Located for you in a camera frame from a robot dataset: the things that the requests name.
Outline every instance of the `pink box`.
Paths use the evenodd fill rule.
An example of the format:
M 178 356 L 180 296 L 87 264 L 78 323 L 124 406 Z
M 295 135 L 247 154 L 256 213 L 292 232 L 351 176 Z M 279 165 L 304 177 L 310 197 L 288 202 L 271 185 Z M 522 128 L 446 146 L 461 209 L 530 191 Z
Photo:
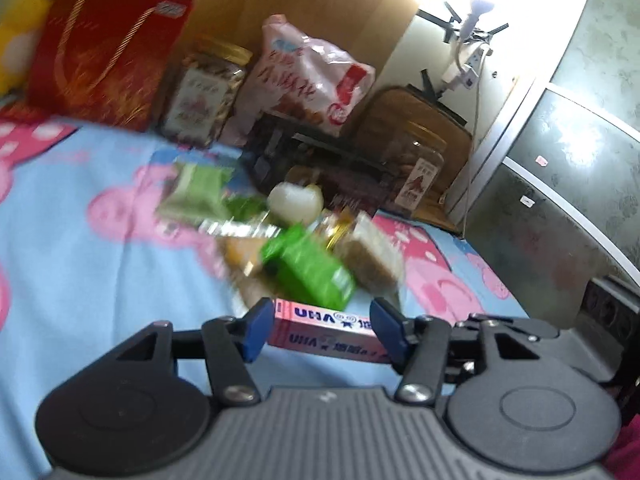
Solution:
M 388 363 L 368 317 L 276 300 L 271 346 L 355 361 Z

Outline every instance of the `pink pattern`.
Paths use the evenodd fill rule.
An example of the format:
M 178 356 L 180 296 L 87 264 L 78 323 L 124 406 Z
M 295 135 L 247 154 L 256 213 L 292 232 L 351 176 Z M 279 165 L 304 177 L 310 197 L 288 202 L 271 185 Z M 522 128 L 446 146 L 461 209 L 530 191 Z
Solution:
M 409 258 L 406 284 L 427 314 L 451 324 L 466 319 L 473 312 L 484 312 L 465 282 L 431 260 Z
M 226 266 L 214 238 L 155 214 L 165 181 L 175 177 L 172 166 L 142 166 L 132 186 L 111 187 L 92 200 L 87 209 L 89 224 L 100 236 L 115 242 L 137 240 L 171 249 L 193 248 L 211 276 L 224 278 Z
M 4 325 L 4 320 L 9 313 L 9 306 L 11 305 L 11 289 L 9 288 L 9 282 L 2 273 L 2 267 L 0 267 L 0 330 Z
M 427 314 L 453 324 L 473 312 L 484 312 L 476 295 L 451 272 L 427 231 L 384 216 L 373 221 L 402 251 L 406 285 Z
M 477 254 L 467 253 L 466 259 L 471 264 L 482 272 L 482 281 L 484 286 L 488 288 L 498 299 L 506 300 L 511 297 L 509 289 L 500 281 L 500 278 L 495 275 L 492 268 Z
M 4 160 L 0 160 L 0 202 L 9 194 L 13 183 L 11 167 Z
M 445 257 L 424 229 L 380 215 L 376 215 L 373 221 L 391 238 L 405 260 L 426 258 L 443 269 L 450 270 Z
M 15 124 L 0 120 L 0 159 L 10 166 L 48 150 L 77 128 L 68 124 Z

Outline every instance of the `red gift bag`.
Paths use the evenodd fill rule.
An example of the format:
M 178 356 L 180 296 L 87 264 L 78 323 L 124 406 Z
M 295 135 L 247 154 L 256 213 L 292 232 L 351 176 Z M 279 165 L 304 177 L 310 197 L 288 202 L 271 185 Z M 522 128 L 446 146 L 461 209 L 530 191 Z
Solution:
M 191 0 L 55 0 L 34 56 L 29 104 L 144 131 Z

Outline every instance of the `pink plastic bag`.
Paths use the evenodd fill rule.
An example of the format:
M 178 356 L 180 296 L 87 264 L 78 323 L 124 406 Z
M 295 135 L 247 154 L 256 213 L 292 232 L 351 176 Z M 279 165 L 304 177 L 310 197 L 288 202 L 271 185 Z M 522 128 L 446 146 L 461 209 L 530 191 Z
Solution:
M 262 33 L 262 57 L 238 94 L 222 140 L 242 144 L 263 110 L 315 124 L 337 137 L 373 85 L 375 69 L 327 41 L 306 36 L 282 14 L 265 20 Z

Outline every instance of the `door frame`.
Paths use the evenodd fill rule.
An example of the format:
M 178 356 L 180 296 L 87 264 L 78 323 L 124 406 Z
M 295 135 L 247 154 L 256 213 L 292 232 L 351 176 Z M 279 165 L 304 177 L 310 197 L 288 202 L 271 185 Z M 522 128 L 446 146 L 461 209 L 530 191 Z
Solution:
M 556 20 L 555 30 L 546 31 L 545 37 L 541 38 L 545 51 L 538 63 L 537 74 L 519 78 L 486 136 L 447 192 L 445 211 L 455 224 L 462 222 L 465 209 L 471 208 L 494 176 L 538 104 L 574 35 L 587 0 L 564 0 L 562 3 L 566 10 L 564 19 Z M 469 171 L 471 185 L 467 186 Z

